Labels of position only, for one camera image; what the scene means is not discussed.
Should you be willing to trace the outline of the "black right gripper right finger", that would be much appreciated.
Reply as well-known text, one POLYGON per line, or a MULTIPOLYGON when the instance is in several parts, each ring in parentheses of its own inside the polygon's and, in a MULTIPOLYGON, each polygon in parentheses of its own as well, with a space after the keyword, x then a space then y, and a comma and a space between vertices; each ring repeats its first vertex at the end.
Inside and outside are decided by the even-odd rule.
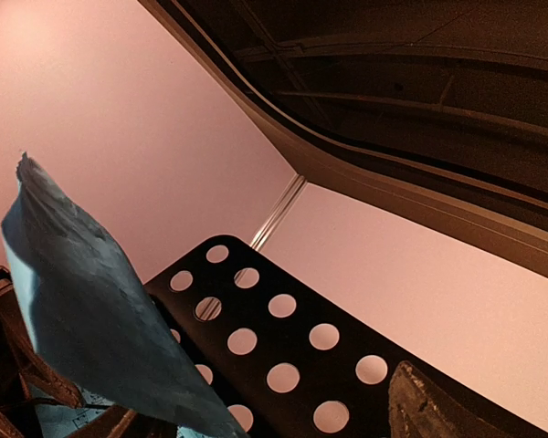
POLYGON ((400 362, 388 389, 393 437, 547 437, 539 428, 518 421, 496 425, 455 401, 417 367, 400 362))

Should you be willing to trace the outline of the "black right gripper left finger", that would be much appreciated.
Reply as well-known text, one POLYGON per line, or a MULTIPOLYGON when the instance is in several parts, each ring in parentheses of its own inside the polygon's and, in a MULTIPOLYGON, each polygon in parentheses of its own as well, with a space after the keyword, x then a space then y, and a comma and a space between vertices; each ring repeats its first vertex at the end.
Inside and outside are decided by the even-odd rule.
POLYGON ((131 437, 137 414, 81 392, 33 351, 0 266, 0 437, 131 437))

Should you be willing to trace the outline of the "blue sheet music paper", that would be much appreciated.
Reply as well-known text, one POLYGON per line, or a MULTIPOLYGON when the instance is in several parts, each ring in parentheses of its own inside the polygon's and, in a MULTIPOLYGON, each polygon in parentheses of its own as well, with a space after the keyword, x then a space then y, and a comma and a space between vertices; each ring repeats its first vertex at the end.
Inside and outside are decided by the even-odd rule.
POLYGON ((1 223, 34 352, 81 388, 207 437, 244 430, 199 373, 111 234, 31 157, 1 223))

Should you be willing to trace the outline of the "black perforated music stand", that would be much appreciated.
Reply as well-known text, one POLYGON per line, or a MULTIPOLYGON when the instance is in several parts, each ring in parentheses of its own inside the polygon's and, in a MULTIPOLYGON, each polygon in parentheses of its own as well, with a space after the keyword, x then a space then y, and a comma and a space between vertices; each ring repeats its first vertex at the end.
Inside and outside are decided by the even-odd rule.
POLYGON ((146 289, 253 437, 393 437, 388 389, 402 361, 488 422, 527 422, 232 235, 205 240, 146 289))

